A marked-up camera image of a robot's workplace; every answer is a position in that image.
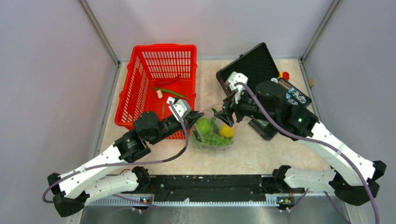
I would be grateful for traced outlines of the green lime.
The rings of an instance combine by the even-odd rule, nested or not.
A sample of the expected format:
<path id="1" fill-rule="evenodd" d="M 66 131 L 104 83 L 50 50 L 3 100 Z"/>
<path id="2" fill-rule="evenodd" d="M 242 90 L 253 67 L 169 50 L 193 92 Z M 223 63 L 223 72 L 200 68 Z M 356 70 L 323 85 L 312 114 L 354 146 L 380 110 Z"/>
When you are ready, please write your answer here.
<path id="1" fill-rule="evenodd" d="M 196 124 L 196 130 L 199 131 L 202 135 L 205 135 L 211 131 L 212 125 L 210 121 L 206 118 L 200 118 Z"/>

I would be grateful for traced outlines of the yellow toy fruit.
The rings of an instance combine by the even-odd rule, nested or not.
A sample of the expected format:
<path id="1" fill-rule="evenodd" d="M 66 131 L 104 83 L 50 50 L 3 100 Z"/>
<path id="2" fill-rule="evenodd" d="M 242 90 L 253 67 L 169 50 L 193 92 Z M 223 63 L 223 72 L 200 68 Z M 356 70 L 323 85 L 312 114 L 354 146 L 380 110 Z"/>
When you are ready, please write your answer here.
<path id="1" fill-rule="evenodd" d="M 225 138 L 231 138 L 234 135 L 234 129 L 227 125 L 221 125 L 219 128 L 219 135 Z"/>

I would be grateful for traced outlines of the clear zip top bag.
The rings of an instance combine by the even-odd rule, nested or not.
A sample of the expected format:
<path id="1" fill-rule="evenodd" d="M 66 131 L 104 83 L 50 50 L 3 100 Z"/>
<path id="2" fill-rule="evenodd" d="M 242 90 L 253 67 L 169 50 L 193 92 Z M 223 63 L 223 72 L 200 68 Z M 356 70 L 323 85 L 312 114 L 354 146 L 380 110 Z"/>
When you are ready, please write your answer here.
<path id="1" fill-rule="evenodd" d="M 243 118 L 241 122 L 228 126 L 214 116 L 221 110 L 221 104 L 217 103 L 201 111 L 203 116 L 189 131 L 190 146 L 202 152 L 224 151 L 241 139 L 242 129 L 248 126 L 250 119 Z"/>

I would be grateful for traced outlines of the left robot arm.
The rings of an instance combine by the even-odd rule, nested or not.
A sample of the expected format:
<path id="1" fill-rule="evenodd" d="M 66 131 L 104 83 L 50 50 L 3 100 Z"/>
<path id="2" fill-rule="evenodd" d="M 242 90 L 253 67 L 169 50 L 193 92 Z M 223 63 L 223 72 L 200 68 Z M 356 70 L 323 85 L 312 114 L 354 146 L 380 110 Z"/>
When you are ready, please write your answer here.
<path id="1" fill-rule="evenodd" d="M 147 170 L 139 159 L 151 152 L 149 145 L 182 130 L 188 131 L 203 117 L 190 111 L 183 116 L 160 120 L 155 112 L 143 112 L 134 128 L 117 139 L 104 152 L 68 173 L 47 177 L 53 194 L 52 204 L 61 217 L 71 216 L 100 198 L 121 192 L 144 193 L 149 189 Z"/>

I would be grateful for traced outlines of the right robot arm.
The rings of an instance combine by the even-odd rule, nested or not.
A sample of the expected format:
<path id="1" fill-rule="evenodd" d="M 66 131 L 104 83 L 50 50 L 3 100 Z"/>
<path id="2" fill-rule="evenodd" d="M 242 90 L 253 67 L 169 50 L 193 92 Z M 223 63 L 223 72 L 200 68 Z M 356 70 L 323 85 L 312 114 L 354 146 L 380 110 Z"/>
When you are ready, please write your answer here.
<path id="1" fill-rule="evenodd" d="M 255 91 L 242 82 L 231 88 L 232 94 L 224 99 L 221 110 L 214 114 L 216 118 L 229 126 L 243 118 L 266 120 L 280 134 L 306 146 L 330 165 L 322 171 L 282 165 L 273 172 L 277 191 L 321 190 L 355 206 L 374 201 L 380 187 L 376 180 L 384 175 L 385 163 L 355 153 L 307 108 L 289 104 L 286 90 L 272 81 L 259 83 Z"/>

